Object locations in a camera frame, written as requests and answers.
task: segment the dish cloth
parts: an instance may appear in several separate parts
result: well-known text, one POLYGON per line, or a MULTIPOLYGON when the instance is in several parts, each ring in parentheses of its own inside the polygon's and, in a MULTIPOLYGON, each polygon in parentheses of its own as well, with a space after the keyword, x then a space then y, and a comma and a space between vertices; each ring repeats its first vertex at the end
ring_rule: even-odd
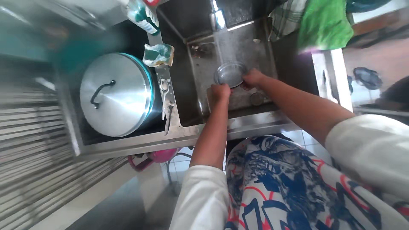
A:
POLYGON ((300 27, 307 0, 288 0, 268 16, 273 19, 269 41, 277 41, 300 27))
POLYGON ((145 53, 142 61, 149 67, 156 67, 160 64, 172 66, 174 51, 175 48, 168 44, 158 44, 154 46, 145 44, 145 53))
POLYGON ((354 31, 346 18, 345 0, 310 0, 298 34, 298 49, 343 48, 354 31))

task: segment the running water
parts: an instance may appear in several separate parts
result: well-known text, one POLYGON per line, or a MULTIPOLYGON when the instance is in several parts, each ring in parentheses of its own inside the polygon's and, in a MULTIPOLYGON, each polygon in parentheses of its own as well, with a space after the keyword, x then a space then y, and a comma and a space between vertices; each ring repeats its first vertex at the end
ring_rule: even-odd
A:
POLYGON ((237 61, 236 52, 231 45, 232 39, 230 36, 231 34, 227 28, 213 32, 214 45, 220 65, 237 61))

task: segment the sponge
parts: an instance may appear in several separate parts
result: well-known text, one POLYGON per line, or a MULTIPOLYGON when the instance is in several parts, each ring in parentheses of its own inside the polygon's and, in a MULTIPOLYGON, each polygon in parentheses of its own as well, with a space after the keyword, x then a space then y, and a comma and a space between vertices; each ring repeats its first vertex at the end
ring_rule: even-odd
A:
POLYGON ((168 44, 158 44, 154 46, 145 44, 145 53, 142 61, 149 67, 156 67, 160 64, 172 66, 174 51, 175 48, 168 44))

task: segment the white sleeve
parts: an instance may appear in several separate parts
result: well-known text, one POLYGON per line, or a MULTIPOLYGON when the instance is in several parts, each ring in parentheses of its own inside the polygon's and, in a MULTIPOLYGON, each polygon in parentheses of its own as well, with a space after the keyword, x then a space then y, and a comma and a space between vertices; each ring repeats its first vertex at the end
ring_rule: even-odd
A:
POLYGON ((195 165, 185 174, 169 230, 220 230, 227 221, 229 192, 222 170, 195 165))
POLYGON ((365 183, 409 200, 409 126, 380 115, 357 116, 337 124, 325 146, 365 183))

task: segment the pot lid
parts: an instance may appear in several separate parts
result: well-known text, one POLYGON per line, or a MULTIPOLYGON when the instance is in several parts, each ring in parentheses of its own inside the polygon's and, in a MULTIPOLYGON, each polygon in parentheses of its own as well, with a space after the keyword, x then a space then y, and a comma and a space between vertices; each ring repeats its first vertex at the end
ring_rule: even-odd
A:
POLYGON ((154 91, 142 62, 127 54, 106 54, 85 71, 81 108, 97 132, 122 137, 135 131, 150 113, 154 91))

